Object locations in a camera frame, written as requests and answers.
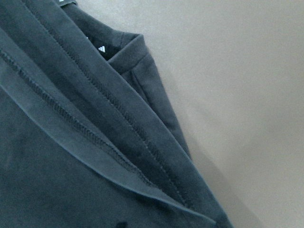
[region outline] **dark gray garment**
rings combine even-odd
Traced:
[[[232,227],[142,35],[98,23],[73,4],[0,2],[0,225]]]

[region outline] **gray wall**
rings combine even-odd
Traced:
[[[304,1],[78,0],[142,33],[236,228],[304,227]]]

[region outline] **stitching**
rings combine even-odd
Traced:
[[[121,38],[120,44],[119,44],[119,48],[120,48],[120,49],[122,49],[123,40],[124,40],[124,32],[123,32],[123,34],[122,34],[122,38]]]
[[[144,99],[146,100],[147,104],[152,108],[151,102],[149,101],[148,96],[147,96],[146,92],[144,91],[142,85],[139,83],[139,80],[138,80],[138,78],[137,78],[137,76],[136,76],[136,73],[134,72],[133,69],[130,70],[130,73],[131,73],[131,75],[133,76],[134,80],[136,81],[136,83],[137,83],[139,89],[141,90],[142,95],[143,95]]]
[[[108,147],[111,152],[105,151],[109,154],[115,161],[122,165],[128,171],[137,174],[137,176],[148,186],[155,186],[151,183],[143,173],[137,169],[134,165],[126,161],[111,145],[98,137],[94,132],[87,129],[84,124],[82,124],[78,119],[66,111],[58,101],[56,101],[50,94],[48,94],[41,86],[39,86],[24,69],[22,69],[16,61],[9,56],[6,52],[0,49],[0,57],[14,70],[17,74],[24,80],[24,82],[37,94],[42,100],[44,100],[52,109],[63,117],[69,124],[71,124],[76,130],[80,131],[81,134],[92,142],[95,146],[103,150],[103,146]]]
[[[164,166],[167,166],[166,162],[164,159],[161,157],[160,152],[156,148],[154,144],[149,142],[147,140],[147,133],[140,127],[136,126],[134,123],[135,121],[133,120],[133,117],[124,110],[122,105],[120,104],[119,100],[112,95],[101,83],[98,82],[97,79],[94,77],[88,76],[89,72],[86,69],[83,69],[81,64],[79,63],[79,60],[71,55],[71,53],[64,48],[64,42],[61,39],[61,37],[43,20],[43,18],[39,15],[38,12],[36,12],[32,7],[28,6],[26,1],[27,0],[20,0],[26,10],[33,16],[33,18],[39,23],[39,25],[43,28],[43,30],[49,34],[53,40],[63,49],[63,51],[70,57],[70,59],[76,64],[77,68],[80,70],[80,72],[85,76],[85,78],[97,89],[98,92],[100,92],[109,102],[110,105],[112,105],[118,112],[119,114],[127,121],[129,126],[132,128],[132,130],[139,136],[141,141],[143,142],[145,148],[149,151],[151,156],[154,158],[156,162],[160,165],[160,169],[163,171],[163,173],[167,176],[170,184],[172,187],[175,189],[176,193],[178,194],[179,198],[181,199],[182,203],[188,207],[191,208],[193,207],[193,204],[191,203],[191,200],[189,197],[184,198],[177,188],[177,185],[180,186],[179,182],[177,181],[176,176],[170,171],[170,168],[164,168]]]

